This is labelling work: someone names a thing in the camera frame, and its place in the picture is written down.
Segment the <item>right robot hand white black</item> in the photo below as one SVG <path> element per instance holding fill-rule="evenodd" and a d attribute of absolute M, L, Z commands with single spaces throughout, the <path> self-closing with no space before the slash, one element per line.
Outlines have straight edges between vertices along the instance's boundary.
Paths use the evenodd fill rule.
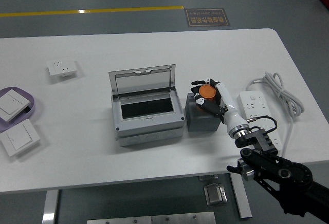
<path fill-rule="evenodd" d="M 227 126 L 231 138 L 237 139 L 250 133 L 248 122 L 242 118 L 225 84 L 211 78 L 191 83 L 196 106 L 221 119 Z M 215 100 L 210 101 L 201 95 L 201 87 L 209 85 L 215 89 Z"/>

